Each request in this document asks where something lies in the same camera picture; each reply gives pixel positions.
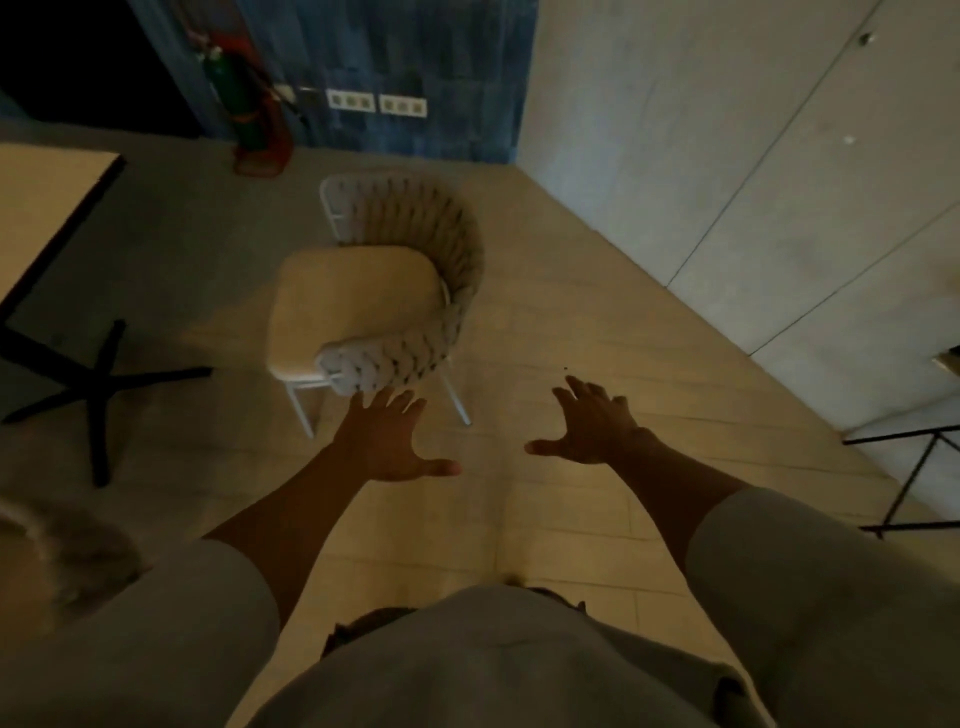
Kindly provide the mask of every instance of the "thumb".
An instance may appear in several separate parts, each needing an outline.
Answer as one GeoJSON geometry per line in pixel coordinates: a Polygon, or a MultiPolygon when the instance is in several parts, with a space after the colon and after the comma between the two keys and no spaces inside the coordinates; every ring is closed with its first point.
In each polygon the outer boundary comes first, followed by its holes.
{"type": "Polygon", "coordinates": [[[423,474],[432,477],[449,477],[464,471],[456,460],[423,460],[423,474]]]}
{"type": "Polygon", "coordinates": [[[532,440],[523,446],[531,455],[560,455],[563,440],[532,440]]]}

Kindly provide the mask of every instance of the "blue wall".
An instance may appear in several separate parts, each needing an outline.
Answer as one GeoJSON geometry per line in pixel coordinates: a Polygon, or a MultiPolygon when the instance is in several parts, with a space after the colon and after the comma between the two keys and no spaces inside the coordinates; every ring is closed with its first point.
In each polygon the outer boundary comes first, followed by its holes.
{"type": "MultiPolygon", "coordinates": [[[[299,144],[509,162],[516,154],[538,0],[185,0],[221,30],[242,16],[276,83],[424,96],[426,119],[328,109],[300,93],[299,144]]],[[[195,60],[171,37],[164,0],[129,0],[210,135],[223,118],[197,97],[195,60]]]]}

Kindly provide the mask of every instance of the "power socket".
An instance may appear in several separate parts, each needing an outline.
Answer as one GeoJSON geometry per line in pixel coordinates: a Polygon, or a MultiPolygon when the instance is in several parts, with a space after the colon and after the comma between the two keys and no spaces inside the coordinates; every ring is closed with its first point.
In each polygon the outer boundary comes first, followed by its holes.
{"type": "Polygon", "coordinates": [[[419,96],[394,96],[389,93],[380,94],[380,113],[391,113],[395,116],[418,116],[426,118],[426,99],[419,96]]]}
{"type": "Polygon", "coordinates": [[[331,109],[339,111],[376,113],[373,94],[366,91],[342,91],[336,88],[328,88],[326,90],[326,103],[331,109]]]}

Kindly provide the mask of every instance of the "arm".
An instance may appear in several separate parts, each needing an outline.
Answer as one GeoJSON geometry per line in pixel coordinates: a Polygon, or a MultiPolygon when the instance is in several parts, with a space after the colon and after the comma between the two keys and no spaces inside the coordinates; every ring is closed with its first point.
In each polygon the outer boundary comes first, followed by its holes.
{"type": "Polygon", "coordinates": [[[206,538],[233,546],[257,567],[276,599],[280,625],[297,605],[326,537],[369,480],[456,475],[451,460],[423,460],[411,444],[426,400],[378,392],[370,407],[355,394],[333,442],[303,470],[206,538]]]}
{"type": "Polygon", "coordinates": [[[960,715],[960,588],[791,498],[702,465],[568,377],[567,433],[528,452],[606,463],[783,725],[940,725],[960,715]]]}
{"type": "Polygon", "coordinates": [[[368,480],[453,475],[410,444],[426,402],[356,395],[333,442],[275,492],[95,614],[0,667],[0,724],[224,725],[270,659],[333,524],[368,480]]]}
{"type": "Polygon", "coordinates": [[[725,498],[752,486],[664,445],[636,424],[627,398],[599,384],[566,378],[554,395],[566,419],[560,440],[534,440],[526,451],[588,465],[605,463],[643,504],[670,555],[686,573],[686,552],[698,526],[725,498]]]}

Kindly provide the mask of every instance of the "black table base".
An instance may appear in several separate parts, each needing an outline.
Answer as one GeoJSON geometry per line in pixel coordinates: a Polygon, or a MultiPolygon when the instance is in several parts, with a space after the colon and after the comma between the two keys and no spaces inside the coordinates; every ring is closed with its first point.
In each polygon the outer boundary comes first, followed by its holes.
{"type": "Polygon", "coordinates": [[[85,401],[90,465],[93,469],[93,484],[98,488],[103,488],[110,481],[110,464],[107,457],[107,402],[109,399],[125,389],[149,387],[164,381],[195,379],[210,376],[213,373],[211,367],[193,367],[174,372],[112,374],[117,348],[126,327],[127,324],[124,321],[113,322],[113,328],[110,329],[107,340],[97,354],[97,362],[93,365],[93,369],[90,369],[21,333],[6,326],[0,326],[0,357],[26,367],[36,374],[53,379],[66,387],[62,392],[11,412],[3,419],[4,424],[23,422],[40,412],[57,409],[77,401],[85,401]]]}
{"type": "Polygon", "coordinates": [[[960,521],[926,521],[915,523],[891,522],[894,519],[894,516],[897,515],[897,511],[900,510],[900,506],[903,504],[903,499],[906,498],[907,493],[909,493],[910,486],[913,485],[914,481],[917,479],[917,476],[920,475],[920,471],[924,469],[926,460],[929,458],[930,453],[933,452],[933,449],[936,447],[937,443],[943,443],[949,448],[953,448],[957,452],[960,452],[960,446],[950,440],[949,437],[944,436],[945,432],[957,431],[960,431],[960,425],[952,425],[949,427],[931,427],[929,429],[913,429],[908,432],[895,432],[891,435],[859,437],[855,440],[843,441],[844,445],[865,445],[866,443],[881,443],[886,440],[902,440],[907,437],[923,437],[924,435],[930,436],[930,441],[926,444],[926,448],[924,448],[924,454],[920,456],[920,460],[918,460],[917,464],[913,467],[913,470],[910,472],[910,476],[907,477],[906,482],[903,483],[903,487],[900,488],[900,492],[897,493],[897,497],[894,498],[894,502],[887,510],[887,515],[883,517],[883,521],[877,525],[862,525],[860,526],[861,531],[876,533],[876,537],[882,540],[883,534],[889,531],[943,531],[952,528],[960,528],[960,521]]]}

